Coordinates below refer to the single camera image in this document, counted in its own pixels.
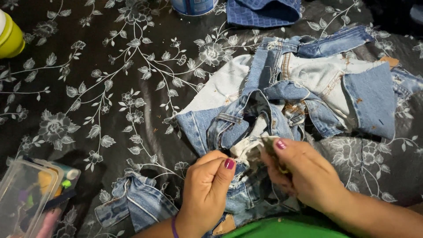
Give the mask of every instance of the clear plastic box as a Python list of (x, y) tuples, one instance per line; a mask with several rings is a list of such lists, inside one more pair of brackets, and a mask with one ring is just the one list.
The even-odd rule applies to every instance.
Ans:
[(0, 183), (0, 238), (50, 238), (68, 200), (49, 210), (46, 203), (76, 184), (78, 176), (62, 185), (66, 166), (33, 161), (13, 161)]

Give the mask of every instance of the plastic container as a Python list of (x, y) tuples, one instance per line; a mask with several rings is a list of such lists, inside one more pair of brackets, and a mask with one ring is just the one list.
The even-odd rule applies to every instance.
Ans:
[(63, 170), (45, 160), (15, 160), (0, 183), (0, 238), (50, 238), (68, 200), (47, 210), (65, 191)]
[(22, 31), (9, 14), (0, 10), (0, 58), (12, 58), (22, 52), (25, 41)]

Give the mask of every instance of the can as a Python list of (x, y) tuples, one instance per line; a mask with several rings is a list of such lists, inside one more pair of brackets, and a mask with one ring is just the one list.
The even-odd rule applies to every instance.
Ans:
[(219, 0), (170, 0), (173, 9), (187, 16), (200, 16), (214, 9)]

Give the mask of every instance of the fingernail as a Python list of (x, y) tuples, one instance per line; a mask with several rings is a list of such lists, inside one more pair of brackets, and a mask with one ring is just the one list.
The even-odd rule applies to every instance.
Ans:
[(227, 169), (232, 169), (234, 164), (235, 164), (235, 162), (230, 158), (227, 158), (225, 160), (225, 168), (227, 168)]
[(282, 141), (282, 139), (281, 139), (281, 138), (279, 138), (279, 140), (276, 142), (276, 146), (277, 146), (279, 149), (286, 149), (286, 145), (285, 145), (285, 143)]

